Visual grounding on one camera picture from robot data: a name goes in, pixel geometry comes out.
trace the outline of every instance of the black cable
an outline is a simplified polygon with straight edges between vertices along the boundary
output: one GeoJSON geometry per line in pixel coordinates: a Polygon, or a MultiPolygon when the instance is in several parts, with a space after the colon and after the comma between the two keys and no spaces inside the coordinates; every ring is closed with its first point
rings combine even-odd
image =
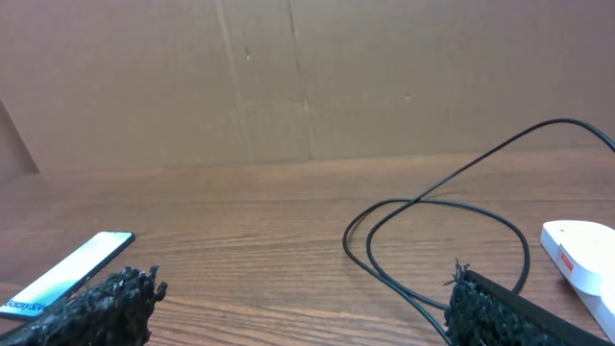
{"type": "Polygon", "coordinates": [[[609,138],[606,134],[604,134],[603,132],[601,132],[600,130],[598,130],[597,128],[595,128],[594,126],[584,122],[584,121],[580,121],[580,120],[576,120],[576,119],[554,119],[554,120],[548,120],[548,121],[544,121],[541,122],[539,124],[536,124],[526,130],[524,130],[523,132],[511,137],[510,139],[508,139],[507,141],[503,142],[502,144],[496,146],[495,148],[489,150],[488,152],[486,152],[485,154],[481,155],[480,157],[478,157],[477,159],[467,163],[466,165],[464,165],[463,167],[457,169],[457,171],[453,172],[451,175],[449,175],[448,177],[442,179],[440,182],[438,182],[437,184],[433,185],[432,187],[428,188],[426,191],[424,191],[423,193],[419,194],[417,197],[415,198],[411,198],[411,199],[407,199],[407,198],[400,198],[400,199],[389,199],[389,200],[384,200],[381,202],[378,202],[377,204],[373,205],[372,207],[368,208],[367,210],[365,210],[364,212],[362,212],[361,214],[359,214],[346,228],[346,231],[344,232],[344,236],[342,237],[342,245],[344,247],[344,251],[346,252],[346,255],[348,255],[348,257],[351,258],[351,260],[353,260],[356,264],[358,264],[361,268],[363,268],[365,271],[367,271],[369,274],[371,274],[372,276],[374,276],[376,279],[380,280],[381,282],[383,282],[384,284],[388,285],[389,287],[391,287],[393,290],[395,290],[398,294],[400,294],[402,297],[404,297],[404,299],[406,299],[409,303],[411,303],[416,309],[418,309],[418,311],[433,325],[433,327],[436,329],[436,331],[442,336],[442,338],[447,342],[447,344],[452,345],[451,340],[446,336],[446,332],[444,332],[444,330],[442,329],[442,327],[435,321],[435,319],[428,313],[426,312],[423,307],[421,307],[420,304],[418,304],[416,300],[421,301],[425,304],[431,305],[433,307],[439,308],[439,309],[446,309],[448,307],[448,305],[443,304],[443,303],[438,303],[433,301],[432,299],[425,297],[417,292],[412,291],[411,289],[405,287],[404,285],[400,284],[399,282],[395,281],[390,275],[388,275],[384,269],[382,269],[382,267],[378,264],[378,262],[376,261],[376,259],[374,258],[374,255],[372,253],[372,240],[374,235],[376,234],[376,232],[380,229],[380,227],[382,225],[384,225],[388,220],[390,220],[391,218],[395,217],[397,214],[399,214],[400,212],[418,204],[418,203],[431,203],[431,204],[436,204],[436,205],[443,205],[443,206],[449,206],[449,207],[456,207],[456,208],[462,208],[462,209],[466,209],[466,210],[471,210],[474,212],[478,212],[481,213],[485,216],[489,216],[495,220],[498,220],[500,222],[502,222],[503,224],[505,224],[508,228],[510,228],[517,236],[519,236],[519,239],[521,240],[521,244],[523,246],[523,251],[524,251],[524,265],[523,265],[523,270],[521,271],[521,276],[519,277],[519,280],[517,281],[517,284],[512,288],[512,291],[514,293],[519,293],[521,291],[521,289],[523,288],[523,285],[525,284],[527,278],[528,278],[528,274],[529,274],[529,262],[530,262],[530,258],[529,258],[529,247],[528,247],[528,242],[526,241],[526,238],[524,237],[523,233],[515,226],[513,225],[510,221],[506,220],[505,218],[499,216],[498,214],[489,211],[489,210],[485,210],[479,207],[475,207],[466,203],[462,203],[462,202],[457,202],[457,201],[448,201],[448,200],[424,200],[423,198],[426,197],[428,194],[430,194],[431,192],[433,192],[435,189],[439,188],[440,186],[446,184],[450,179],[454,178],[455,176],[457,176],[458,174],[460,174],[461,172],[465,171],[466,169],[472,167],[473,165],[477,164],[478,162],[486,159],[487,157],[491,156],[492,154],[498,152],[499,150],[501,150],[502,148],[506,147],[506,145],[510,144],[511,142],[515,141],[516,139],[527,135],[528,133],[537,130],[539,128],[542,128],[544,126],[547,125],[552,125],[552,124],[557,124],[557,123],[568,123],[568,124],[573,124],[573,125],[578,125],[580,127],[582,127],[583,129],[591,132],[593,135],[597,136],[600,140],[602,140],[606,146],[608,146],[614,153],[615,153],[615,141],[613,141],[611,138],[609,138]],[[390,212],[388,215],[386,215],[383,219],[381,219],[378,223],[376,223],[376,225],[374,225],[374,227],[371,229],[371,231],[369,232],[369,234],[367,235],[367,239],[365,242],[365,246],[366,246],[366,252],[367,252],[367,257],[369,258],[370,262],[372,263],[372,265],[374,266],[374,269],[372,269],[371,267],[369,267],[367,264],[365,264],[363,261],[359,260],[350,250],[349,247],[349,234],[350,232],[357,227],[360,222],[367,216],[369,215],[372,211],[387,205],[387,204],[391,204],[391,203],[404,203],[401,207],[397,208],[396,210],[393,210],[392,212],[390,212]]]}

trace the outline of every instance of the brown wall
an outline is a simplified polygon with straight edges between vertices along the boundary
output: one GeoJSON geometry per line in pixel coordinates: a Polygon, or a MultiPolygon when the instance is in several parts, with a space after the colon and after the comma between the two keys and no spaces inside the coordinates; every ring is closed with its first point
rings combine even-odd
{"type": "Polygon", "coordinates": [[[36,172],[37,167],[0,101],[0,184],[36,172]]]}
{"type": "Polygon", "coordinates": [[[0,0],[0,95],[42,171],[483,151],[615,135],[613,33],[612,0],[0,0]]]}

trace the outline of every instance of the wooden table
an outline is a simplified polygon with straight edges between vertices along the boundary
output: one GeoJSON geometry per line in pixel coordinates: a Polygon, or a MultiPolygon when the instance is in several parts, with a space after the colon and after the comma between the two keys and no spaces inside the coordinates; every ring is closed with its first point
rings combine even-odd
{"type": "MultiPolygon", "coordinates": [[[[0,186],[0,300],[95,233],[130,230],[135,243],[94,281],[125,265],[160,265],[169,293],[150,321],[151,345],[443,344],[417,311],[346,257],[340,238],[371,204],[414,196],[474,156],[26,176],[0,186]]],[[[603,337],[539,235],[554,219],[615,224],[612,153],[502,153],[435,194],[519,226],[532,256],[522,295],[603,337]]],[[[366,226],[353,243],[363,258],[366,226]]],[[[521,245],[505,226],[433,205],[392,220],[374,247],[390,274],[442,302],[455,258],[507,287],[522,266],[521,245]]],[[[1,331],[13,326],[0,322],[1,331]]]]}

